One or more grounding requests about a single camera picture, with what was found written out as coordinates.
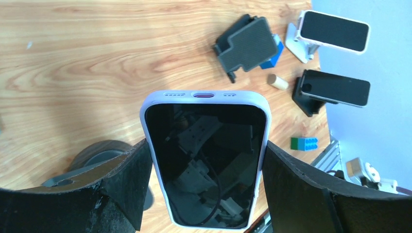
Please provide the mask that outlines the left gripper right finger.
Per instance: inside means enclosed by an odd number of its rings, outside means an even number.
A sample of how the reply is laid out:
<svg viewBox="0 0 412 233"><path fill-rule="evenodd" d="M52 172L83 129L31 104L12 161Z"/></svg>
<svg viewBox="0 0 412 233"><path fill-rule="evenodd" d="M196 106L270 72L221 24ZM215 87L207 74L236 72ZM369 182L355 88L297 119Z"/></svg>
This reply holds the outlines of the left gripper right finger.
<svg viewBox="0 0 412 233"><path fill-rule="evenodd" d="M331 176L272 142L262 164L276 233L409 233L412 199Z"/></svg>

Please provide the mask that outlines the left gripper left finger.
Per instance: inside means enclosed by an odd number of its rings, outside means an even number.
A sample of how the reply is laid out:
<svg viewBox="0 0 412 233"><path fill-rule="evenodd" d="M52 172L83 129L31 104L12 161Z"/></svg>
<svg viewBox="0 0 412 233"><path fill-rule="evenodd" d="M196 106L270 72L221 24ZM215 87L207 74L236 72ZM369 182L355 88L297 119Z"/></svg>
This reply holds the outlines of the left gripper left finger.
<svg viewBox="0 0 412 233"><path fill-rule="evenodd" d="M64 186L0 191L3 233L134 233L153 203L146 140Z"/></svg>

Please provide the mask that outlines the phone with lavender case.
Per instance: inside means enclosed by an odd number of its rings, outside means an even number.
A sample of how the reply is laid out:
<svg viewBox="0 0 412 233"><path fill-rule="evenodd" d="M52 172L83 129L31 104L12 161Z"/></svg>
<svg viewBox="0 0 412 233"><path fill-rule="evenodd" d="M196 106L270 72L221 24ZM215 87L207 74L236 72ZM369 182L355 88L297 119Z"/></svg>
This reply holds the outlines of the phone with lavender case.
<svg viewBox="0 0 412 233"><path fill-rule="evenodd" d="M264 96L155 91L140 121L175 225L229 231L251 225L272 122Z"/></svg>

